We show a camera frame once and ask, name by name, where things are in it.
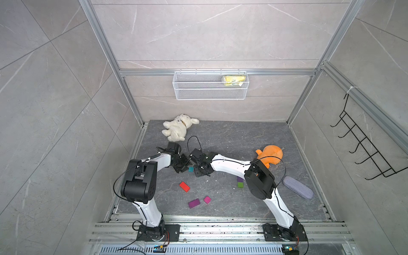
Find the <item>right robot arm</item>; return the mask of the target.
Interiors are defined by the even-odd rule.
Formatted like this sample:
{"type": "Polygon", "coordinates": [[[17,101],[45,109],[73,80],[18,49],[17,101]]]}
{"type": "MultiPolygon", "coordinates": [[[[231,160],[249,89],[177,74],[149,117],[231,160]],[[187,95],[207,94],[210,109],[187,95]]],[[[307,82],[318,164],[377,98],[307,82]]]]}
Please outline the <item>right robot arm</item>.
{"type": "Polygon", "coordinates": [[[262,226],[266,241],[308,241],[305,228],[280,197],[274,175],[260,159],[242,161],[214,152],[205,154],[198,149],[190,153],[189,159],[199,176],[224,172],[245,179],[251,194],[262,200],[275,218],[275,223],[262,226]]]}

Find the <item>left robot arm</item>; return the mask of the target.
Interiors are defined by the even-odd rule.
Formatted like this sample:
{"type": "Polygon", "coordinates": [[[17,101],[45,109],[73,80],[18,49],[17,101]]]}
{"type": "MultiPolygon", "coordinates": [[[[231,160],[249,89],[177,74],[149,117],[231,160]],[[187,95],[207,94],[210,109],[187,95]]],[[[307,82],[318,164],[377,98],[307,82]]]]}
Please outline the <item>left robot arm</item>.
{"type": "Polygon", "coordinates": [[[177,242],[180,236],[180,225],[166,224],[158,210],[154,195],[157,188],[157,174],[160,170],[172,167],[176,172],[189,168],[188,158],[181,153],[181,146],[169,142],[166,148],[157,147],[157,154],[145,159],[132,159],[120,177],[123,179],[119,192],[122,200],[132,203],[138,210],[141,219],[137,229],[138,241],[164,241],[165,245],[177,242]]]}

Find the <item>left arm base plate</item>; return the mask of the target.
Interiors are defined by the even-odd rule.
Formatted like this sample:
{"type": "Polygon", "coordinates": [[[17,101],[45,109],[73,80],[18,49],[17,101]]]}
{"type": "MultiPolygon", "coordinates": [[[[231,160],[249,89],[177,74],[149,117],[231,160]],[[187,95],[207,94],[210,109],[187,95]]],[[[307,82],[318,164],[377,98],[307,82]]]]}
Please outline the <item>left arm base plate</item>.
{"type": "Polygon", "coordinates": [[[177,242],[180,236],[180,227],[178,224],[165,224],[157,227],[140,225],[137,230],[137,241],[164,241],[166,235],[169,234],[170,237],[167,240],[177,242]]]}

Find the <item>red rectangular block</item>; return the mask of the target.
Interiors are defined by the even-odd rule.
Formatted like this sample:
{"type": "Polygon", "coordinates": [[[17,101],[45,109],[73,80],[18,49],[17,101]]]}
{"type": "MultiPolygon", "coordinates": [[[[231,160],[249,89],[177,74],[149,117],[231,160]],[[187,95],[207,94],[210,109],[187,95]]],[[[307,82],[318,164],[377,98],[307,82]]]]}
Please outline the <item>red rectangular block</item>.
{"type": "Polygon", "coordinates": [[[185,182],[181,182],[179,184],[180,188],[185,191],[185,192],[189,192],[190,191],[190,187],[185,183],[185,182]]]}

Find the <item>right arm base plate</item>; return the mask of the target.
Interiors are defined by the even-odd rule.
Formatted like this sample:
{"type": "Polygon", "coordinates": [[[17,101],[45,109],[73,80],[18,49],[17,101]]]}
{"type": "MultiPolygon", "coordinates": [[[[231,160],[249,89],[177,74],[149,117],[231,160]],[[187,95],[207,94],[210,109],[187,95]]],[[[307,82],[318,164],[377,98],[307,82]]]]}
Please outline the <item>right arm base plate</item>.
{"type": "Polygon", "coordinates": [[[265,241],[308,241],[304,227],[298,222],[294,222],[290,228],[266,223],[262,226],[262,231],[265,241]]]}

